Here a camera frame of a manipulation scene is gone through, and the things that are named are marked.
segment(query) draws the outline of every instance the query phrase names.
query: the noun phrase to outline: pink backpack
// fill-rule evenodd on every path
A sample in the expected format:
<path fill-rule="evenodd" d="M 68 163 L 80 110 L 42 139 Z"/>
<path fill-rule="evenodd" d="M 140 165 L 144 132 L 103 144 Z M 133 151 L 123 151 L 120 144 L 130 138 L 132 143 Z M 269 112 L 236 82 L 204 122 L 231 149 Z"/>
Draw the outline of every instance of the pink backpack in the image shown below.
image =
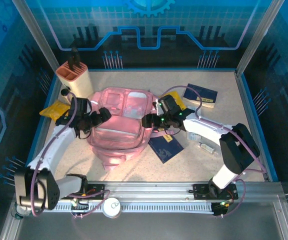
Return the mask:
<path fill-rule="evenodd" d="M 148 145 L 153 129 L 142 127 L 142 117 L 156 113 L 153 106 L 156 99 L 148 91 L 119 87 L 109 87 L 92 96 L 92 111 L 104 107 L 112 115 L 92 129 L 87 139 L 105 170 L 139 156 Z"/>

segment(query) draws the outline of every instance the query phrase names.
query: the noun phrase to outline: cable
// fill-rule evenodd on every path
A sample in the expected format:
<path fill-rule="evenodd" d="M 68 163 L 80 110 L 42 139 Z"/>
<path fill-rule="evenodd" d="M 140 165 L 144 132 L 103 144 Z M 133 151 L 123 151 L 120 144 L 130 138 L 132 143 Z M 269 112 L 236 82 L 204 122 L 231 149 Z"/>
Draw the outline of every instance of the cable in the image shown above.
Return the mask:
<path fill-rule="evenodd" d="M 38 162 L 36 164 L 36 167 L 34 169 L 34 172 L 33 172 L 32 181 L 30 183 L 30 207 L 32 209 L 32 214 L 33 214 L 34 217 L 38 217 L 44 210 L 42 208 L 41 211 L 36 212 L 35 211 L 35 205 L 34 205 L 34 188 L 35 188 L 35 182 L 36 182 L 36 177 L 38 175 L 39 168 L 40 168 L 41 164 L 43 163 L 44 156 L 45 156 L 46 152 L 48 151 L 48 149 L 50 148 L 50 146 L 52 145 L 52 143 L 55 141 L 55 139 L 57 139 L 59 137 L 59 135 L 62 132 L 64 132 L 70 126 L 70 124 L 73 122 L 74 117 L 75 117 L 75 115 L 76 115 L 76 113 L 78 111 L 78 109 L 77 109 L 78 100 L 77 100 L 75 94 L 72 93 L 72 92 L 69 92 L 68 95 L 72 95 L 72 98 L 74 98 L 74 103 L 75 103 L 74 106 L 75 107 L 74 107 L 73 115 L 70 118 L 70 120 L 68 121 L 68 123 L 48 142 L 48 144 L 44 148 L 44 150 L 43 150 L 43 152 L 42 152 L 42 154 L 40 156 L 40 159 L 38 160 Z"/>
<path fill-rule="evenodd" d="M 260 173 L 260 174 L 263 173 L 262 170 L 257 170 L 257 169 L 253 169 L 253 168 L 246 168 L 243 172 L 255 172 L 255 173 Z"/>
<path fill-rule="evenodd" d="M 236 182 L 240 181 L 240 182 L 243 183 L 244 190 L 243 190 L 242 197 L 240 198 L 239 203 L 237 204 L 237 206 L 232 211 L 230 211 L 229 213 L 221 214 L 221 218 L 227 217 L 227 216 L 233 214 L 241 206 L 243 200 L 245 199 L 245 193 L 246 193 L 246 184 L 245 184 L 245 182 L 242 179 L 236 179 L 235 181 Z"/>
<path fill-rule="evenodd" d="M 181 131 L 181 129 L 180 129 L 178 132 L 176 132 L 176 133 L 170 134 L 170 133 L 167 133 L 167 132 L 166 132 L 166 129 L 164 129 L 164 132 L 165 132 L 167 135 L 170 135 L 170 136 L 174 136 L 174 135 L 178 134 L 180 131 Z"/>
<path fill-rule="evenodd" d="M 226 190 L 226 192 L 228 192 L 228 194 L 231 196 L 231 198 L 232 198 L 232 204 L 233 204 L 233 203 L 234 203 L 234 196 L 233 196 L 233 194 L 231 193 L 230 190 Z"/>
<path fill-rule="evenodd" d="M 172 89 L 175 89 L 175 88 L 186 88 L 186 89 L 189 89 L 191 91 L 193 91 L 199 98 L 199 106 L 197 107 L 197 109 L 195 110 L 195 115 L 196 117 L 203 123 L 206 123 L 206 124 L 209 124 L 213 127 L 216 127 L 216 128 L 223 128 L 224 130 L 228 131 L 229 133 L 231 133 L 235 138 L 237 138 L 237 140 L 243 145 L 243 147 L 247 150 L 247 152 L 251 155 L 251 157 L 257 162 L 257 164 L 259 165 L 259 167 L 261 168 L 261 171 L 259 171 L 259 173 L 262 173 L 262 174 L 266 174 L 267 173 L 267 170 L 266 168 L 262 165 L 262 163 L 260 162 L 259 158 L 255 156 L 255 154 L 253 153 L 253 151 L 250 149 L 250 147 L 243 141 L 243 139 L 236 133 L 234 132 L 233 130 L 223 126 L 222 124 L 219 124 L 217 122 L 213 122 L 211 120 L 208 120 L 208 119 L 205 119 L 205 118 L 202 118 L 202 117 L 199 117 L 199 114 L 198 114 L 198 110 L 201 108 L 202 106 L 202 97 L 201 95 L 193 88 L 189 87 L 189 86 L 184 86 L 184 85 L 177 85 L 177 86 L 173 86 L 171 88 L 169 88 L 168 90 L 166 90 L 162 96 L 164 96 L 166 93 L 168 93 L 170 90 Z"/>
<path fill-rule="evenodd" d="M 106 196 L 103 198 L 103 200 L 102 200 L 99 204 L 96 205 L 96 207 L 94 207 L 91 211 L 88 211 L 87 213 L 83 213 L 83 214 L 81 213 L 80 215 L 77 215 L 77 214 L 74 215 L 74 214 L 71 212 L 71 214 L 73 215 L 73 217 L 74 217 L 75 219 L 76 219 L 76 218 L 82 219 L 83 217 L 86 217 L 86 216 L 90 215 L 91 213 L 93 213 L 96 209 L 98 209 L 98 208 L 105 202 L 106 199 L 108 199 L 111 191 L 107 189 L 107 190 L 99 191 L 99 192 L 97 192 L 97 193 L 93 193 L 93 194 L 85 195 L 85 196 L 80 196 L 80 195 L 76 195 L 76 194 L 70 194 L 70 195 L 68 195 L 69 197 L 72 197 L 72 198 L 87 199 L 87 198 L 90 198 L 90 197 L 95 197 L 95 196 L 97 196 L 97 195 L 101 195 L 101 194 L 103 194 L 103 193 L 107 193 L 107 194 L 106 194 Z"/>
<path fill-rule="evenodd" d="M 81 134 L 78 133 L 78 138 L 84 140 L 84 139 L 87 139 L 89 136 L 91 136 L 91 134 L 92 134 L 92 130 L 89 130 L 89 134 L 86 137 L 81 137 Z"/>

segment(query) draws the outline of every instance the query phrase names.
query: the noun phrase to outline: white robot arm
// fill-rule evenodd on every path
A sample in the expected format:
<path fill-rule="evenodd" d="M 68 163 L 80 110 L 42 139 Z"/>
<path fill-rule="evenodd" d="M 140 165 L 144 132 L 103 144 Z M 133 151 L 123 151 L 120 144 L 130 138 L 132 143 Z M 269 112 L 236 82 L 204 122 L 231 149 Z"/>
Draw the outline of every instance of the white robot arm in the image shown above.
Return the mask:
<path fill-rule="evenodd" d="M 58 134 L 72 115 L 74 106 L 71 106 L 68 117 L 62 116 L 56 121 L 57 126 L 54 128 L 50 141 L 54 137 L 56 139 L 53 140 L 51 147 L 46 151 L 43 158 L 42 153 L 46 146 L 49 145 L 49 142 L 45 144 L 40 154 L 29 163 L 27 168 L 15 173 L 16 202 L 19 206 L 30 208 L 33 198 L 35 209 L 52 210 L 60 199 L 72 193 L 83 194 L 86 192 L 88 186 L 86 176 L 71 174 L 55 181 L 54 174 L 66 148 L 79 135 L 79 132 L 91 131 L 92 127 L 97 127 L 107 121 L 111 115 L 106 108 L 101 108 L 99 114 L 96 112 L 90 113 L 86 107 L 87 99 L 78 98 L 77 100 L 78 111 L 76 119 L 74 118 L 69 127 L 65 128 L 61 134 Z M 243 124 L 239 123 L 236 126 L 231 126 L 217 123 L 218 127 L 216 127 L 214 124 L 211 124 L 214 123 L 213 121 L 205 117 L 197 117 L 191 109 L 186 108 L 185 110 L 181 110 L 170 95 L 160 98 L 158 102 L 162 113 L 160 115 L 148 114 L 144 116 L 142 118 L 143 127 L 151 128 L 152 126 L 156 126 L 169 128 L 173 126 L 184 131 L 197 133 L 221 147 L 224 164 L 208 183 L 209 193 L 214 199 L 220 198 L 220 194 L 224 189 L 253 162 L 252 156 L 242 144 L 237 145 L 238 140 L 228 130 L 237 133 L 257 157 L 260 155 L 258 147 Z M 37 167 L 39 173 L 32 196 L 30 186 Z"/>
<path fill-rule="evenodd" d="M 91 133 L 92 128 L 106 122 L 111 114 L 106 108 L 91 113 L 91 104 L 86 98 L 77 98 L 76 103 L 77 106 L 72 101 L 68 116 L 64 113 L 56 121 L 52 136 L 40 153 L 26 168 L 15 173 L 16 203 L 19 206 L 32 208 L 34 212 L 52 210 L 60 199 L 76 192 L 85 193 L 88 182 L 84 175 L 70 174 L 55 181 L 55 171 L 65 150 L 80 136 L 80 131 Z"/>
<path fill-rule="evenodd" d="M 220 146 L 224 164 L 209 181 L 209 192 L 218 197 L 221 192 L 258 158 L 260 150 L 247 127 L 241 123 L 231 126 L 197 116 L 194 110 L 182 110 L 171 95 L 161 97 L 156 103 L 158 114 L 148 114 L 142 118 L 146 128 L 179 128 L 201 135 Z"/>

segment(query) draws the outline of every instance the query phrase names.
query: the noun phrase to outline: yellow pouch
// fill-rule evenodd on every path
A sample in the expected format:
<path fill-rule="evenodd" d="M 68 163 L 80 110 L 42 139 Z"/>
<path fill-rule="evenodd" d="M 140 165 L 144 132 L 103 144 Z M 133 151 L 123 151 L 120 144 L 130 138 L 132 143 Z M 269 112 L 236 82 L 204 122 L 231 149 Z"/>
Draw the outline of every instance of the yellow pouch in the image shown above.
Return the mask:
<path fill-rule="evenodd" d="M 39 112 L 39 115 L 51 118 L 54 122 L 60 118 L 67 110 L 70 109 L 70 105 L 56 100 L 51 106 L 43 109 Z"/>

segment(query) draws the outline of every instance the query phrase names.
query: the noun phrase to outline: beige tabletop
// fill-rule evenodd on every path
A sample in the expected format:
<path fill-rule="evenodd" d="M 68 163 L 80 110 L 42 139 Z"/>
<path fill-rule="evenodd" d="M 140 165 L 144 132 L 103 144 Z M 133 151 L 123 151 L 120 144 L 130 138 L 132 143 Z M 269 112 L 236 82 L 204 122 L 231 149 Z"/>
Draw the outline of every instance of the beige tabletop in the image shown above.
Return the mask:
<path fill-rule="evenodd" d="M 209 71 L 91 71 L 90 77 L 95 91 L 107 87 L 123 87 L 148 90 L 160 95 L 175 85 L 195 84 L 218 92 L 214 108 L 202 107 L 201 114 L 216 122 L 248 127 L 248 121 L 233 72 Z M 176 89 L 180 96 L 184 89 Z M 48 132 L 52 133 L 54 123 Z M 135 159 L 124 162 L 106 172 L 101 160 L 91 151 L 86 140 L 75 139 L 67 148 L 55 173 L 55 179 L 66 174 L 83 174 L 89 181 L 143 181 L 143 182 L 197 182 L 208 181 L 223 165 L 221 151 L 210 154 L 198 147 L 198 143 L 187 140 L 187 133 L 180 132 L 175 138 L 184 150 L 162 164 L 150 146 Z M 259 167 L 253 162 L 253 169 Z M 248 172 L 246 181 L 264 181 L 258 173 Z"/>

